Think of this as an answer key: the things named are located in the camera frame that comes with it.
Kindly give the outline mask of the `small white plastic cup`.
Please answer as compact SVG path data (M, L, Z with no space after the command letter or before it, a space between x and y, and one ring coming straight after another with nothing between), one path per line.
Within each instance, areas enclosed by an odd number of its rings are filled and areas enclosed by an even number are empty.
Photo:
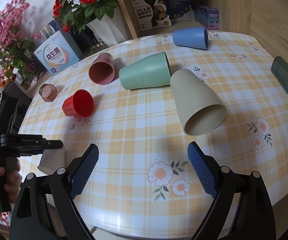
M53 174L61 167L65 167L65 147L44 150L38 170L45 174Z

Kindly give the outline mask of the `transparent brown cup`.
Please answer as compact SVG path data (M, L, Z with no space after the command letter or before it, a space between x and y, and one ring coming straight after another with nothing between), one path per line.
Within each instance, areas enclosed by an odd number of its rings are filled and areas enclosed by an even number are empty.
M43 84L38 92L45 102L52 102L57 97L57 89L52 84Z

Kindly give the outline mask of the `red plastic cup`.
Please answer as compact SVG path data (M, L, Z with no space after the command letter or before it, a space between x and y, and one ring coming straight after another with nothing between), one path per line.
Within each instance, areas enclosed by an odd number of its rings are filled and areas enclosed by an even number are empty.
M66 116L88 117L94 111L94 100L91 94L84 90L77 90L72 96L64 100L62 110Z

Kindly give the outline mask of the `pink plastic cup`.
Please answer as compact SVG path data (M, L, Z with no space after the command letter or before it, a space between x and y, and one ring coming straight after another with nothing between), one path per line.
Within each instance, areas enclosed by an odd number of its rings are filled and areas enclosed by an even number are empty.
M89 68L89 78L98 85L107 85L113 81L115 68L113 57L109 53L101 53Z

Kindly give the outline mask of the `green plastic cup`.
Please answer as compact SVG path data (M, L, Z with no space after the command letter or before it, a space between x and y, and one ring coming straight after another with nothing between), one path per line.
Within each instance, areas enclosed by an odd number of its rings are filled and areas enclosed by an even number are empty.
M168 86L171 70L166 52L150 55L121 68L119 78L125 90Z

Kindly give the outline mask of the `transparent dark green cup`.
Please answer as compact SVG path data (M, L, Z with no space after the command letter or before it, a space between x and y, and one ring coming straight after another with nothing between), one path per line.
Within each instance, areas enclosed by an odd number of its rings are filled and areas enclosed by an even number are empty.
M271 65L271 72L288 94L288 63L282 57L276 57Z

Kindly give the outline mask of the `yellow plaid floral tablecloth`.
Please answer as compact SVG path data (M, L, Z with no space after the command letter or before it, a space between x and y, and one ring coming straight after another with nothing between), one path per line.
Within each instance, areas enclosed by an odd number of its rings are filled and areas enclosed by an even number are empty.
M53 102L33 98L21 133L62 140L67 161L91 143L99 148L97 165L75 199L87 226L134 237L192 236L212 202L187 158L192 141L236 173L259 171L272 203L288 194L288 94L271 73L274 58L252 36L213 31L209 39L208 50L178 47L171 35L108 49L122 65L165 51L173 72L193 72L227 109L223 123L207 134L183 132L170 87L93 83L88 71L94 56L49 79L59 89ZM62 104L79 89L91 94L94 111L66 116Z

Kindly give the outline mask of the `white blue probiotics box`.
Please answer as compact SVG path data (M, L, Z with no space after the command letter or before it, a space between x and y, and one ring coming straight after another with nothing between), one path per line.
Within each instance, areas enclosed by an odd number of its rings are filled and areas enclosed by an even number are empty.
M76 64L82 57L82 52L71 34L62 30L48 38L34 54L51 76Z

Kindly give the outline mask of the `pink cherry blossom plant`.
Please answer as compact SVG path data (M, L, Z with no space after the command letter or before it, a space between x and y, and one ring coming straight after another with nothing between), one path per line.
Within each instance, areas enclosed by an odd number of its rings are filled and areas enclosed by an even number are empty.
M26 0L10 0L0 10L0 88L17 76L38 77L44 71L34 51L39 33L24 36L21 29L24 12L30 4Z

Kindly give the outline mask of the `dark blue patterned box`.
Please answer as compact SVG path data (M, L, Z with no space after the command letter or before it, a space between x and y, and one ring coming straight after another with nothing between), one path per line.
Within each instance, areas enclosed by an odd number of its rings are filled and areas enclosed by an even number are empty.
M84 55L91 55L97 52L98 41L89 28L81 32L77 29L70 29L68 32L65 32L56 20L52 20L49 25L51 25L55 31L60 31L66 39L74 40Z

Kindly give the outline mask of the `silver tin box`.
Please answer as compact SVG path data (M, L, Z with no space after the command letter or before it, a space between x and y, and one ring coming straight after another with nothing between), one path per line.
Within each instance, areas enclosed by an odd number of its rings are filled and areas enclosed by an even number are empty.
M53 34L55 34L55 30L54 30L54 28L51 25L48 24L43 29L41 29L40 33L41 33L42 37L47 40Z

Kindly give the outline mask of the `white faceted flower pot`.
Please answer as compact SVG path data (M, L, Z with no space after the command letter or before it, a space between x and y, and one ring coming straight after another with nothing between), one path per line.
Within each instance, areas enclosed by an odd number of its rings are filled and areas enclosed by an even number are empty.
M97 18L87 24L87 27L93 31L108 47L129 40L128 31L125 26L124 16L120 8L114 9L114 16L110 18L104 15L101 20Z

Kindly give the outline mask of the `red rose bouquet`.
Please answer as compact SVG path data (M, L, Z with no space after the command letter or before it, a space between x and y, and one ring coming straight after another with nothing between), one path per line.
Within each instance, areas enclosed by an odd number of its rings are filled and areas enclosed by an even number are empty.
M117 7L117 0L55 0L53 18L63 31L75 29L81 32L95 19L101 20L105 15L113 18Z

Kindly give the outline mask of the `small purple box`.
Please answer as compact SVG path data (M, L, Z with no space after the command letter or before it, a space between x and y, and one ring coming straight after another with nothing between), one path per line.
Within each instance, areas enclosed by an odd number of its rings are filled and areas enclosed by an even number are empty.
M195 18L209 30L219 30L219 10L213 7L199 5L195 9Z

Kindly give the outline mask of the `dark blue gift box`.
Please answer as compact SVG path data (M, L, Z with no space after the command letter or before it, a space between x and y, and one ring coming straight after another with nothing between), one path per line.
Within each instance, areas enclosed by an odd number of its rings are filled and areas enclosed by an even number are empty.
M195 21L193 0L167 0L172 23Z

